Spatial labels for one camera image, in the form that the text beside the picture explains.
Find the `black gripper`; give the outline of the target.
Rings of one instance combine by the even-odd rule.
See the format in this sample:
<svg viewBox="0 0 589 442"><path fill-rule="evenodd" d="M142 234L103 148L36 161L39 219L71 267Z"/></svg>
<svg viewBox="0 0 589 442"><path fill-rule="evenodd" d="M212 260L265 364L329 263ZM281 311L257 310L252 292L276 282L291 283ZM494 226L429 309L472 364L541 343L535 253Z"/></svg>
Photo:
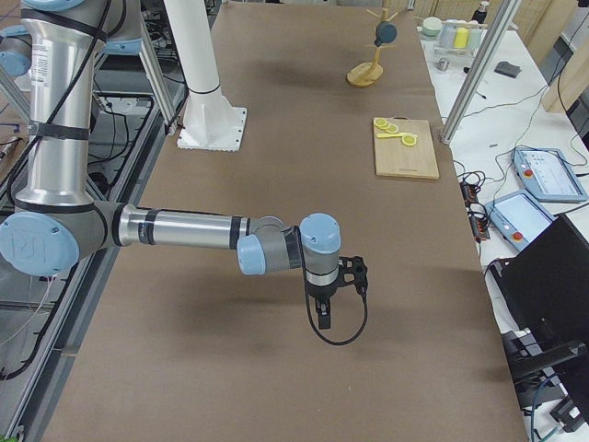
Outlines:
<svg viewBox="0 0 589 442"><path fill-rule="evenodd" d="M329 330L331 328L330 298L338 290L338 284L332 282L329 285L314 285L306 282L307 294L316 301L318 328Z"/></svg>

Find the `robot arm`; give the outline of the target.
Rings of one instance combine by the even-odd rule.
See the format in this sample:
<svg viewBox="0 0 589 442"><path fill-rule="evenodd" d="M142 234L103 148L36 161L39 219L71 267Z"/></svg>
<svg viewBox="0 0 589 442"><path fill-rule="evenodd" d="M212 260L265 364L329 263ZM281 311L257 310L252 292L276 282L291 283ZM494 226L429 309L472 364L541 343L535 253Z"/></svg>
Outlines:
<svg viewBox="0 0 589 442"><path fill-rule="evenodd" d="M21 21L1 31L1 66L35 84L70 79L100 53L136 55L142 48L138 1L22 1Z"/></svg>
<svg viewBox="0 0 589 442"><path fill-rule="evenodd" d="M234 250L245 274L301 269L310 322L326 330L343 273L332 216L289 227L273 216L141 208L111 201L92 182L95 60L143 49L140 4L25 1L20 14L32 43L29 145L18 163L27 181L7 184L15 211L1 225L3 258L22 273L51 276L133 243Z"/></svg>

